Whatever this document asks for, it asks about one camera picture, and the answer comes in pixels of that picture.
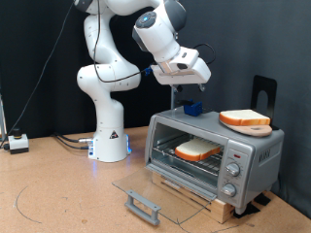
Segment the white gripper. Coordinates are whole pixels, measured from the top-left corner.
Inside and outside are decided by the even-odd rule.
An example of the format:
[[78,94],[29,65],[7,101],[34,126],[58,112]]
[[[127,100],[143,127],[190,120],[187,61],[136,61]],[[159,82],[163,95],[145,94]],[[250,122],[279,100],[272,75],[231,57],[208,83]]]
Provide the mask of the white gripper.
[[170,60],[151,66],[154,76],[160,84],[178,84],[176,92],[182,92],[180,84],[199,83],[198,89],[204,92],[211,77],[211,72],[205,61],[199,57],[197,50],[181,47]]

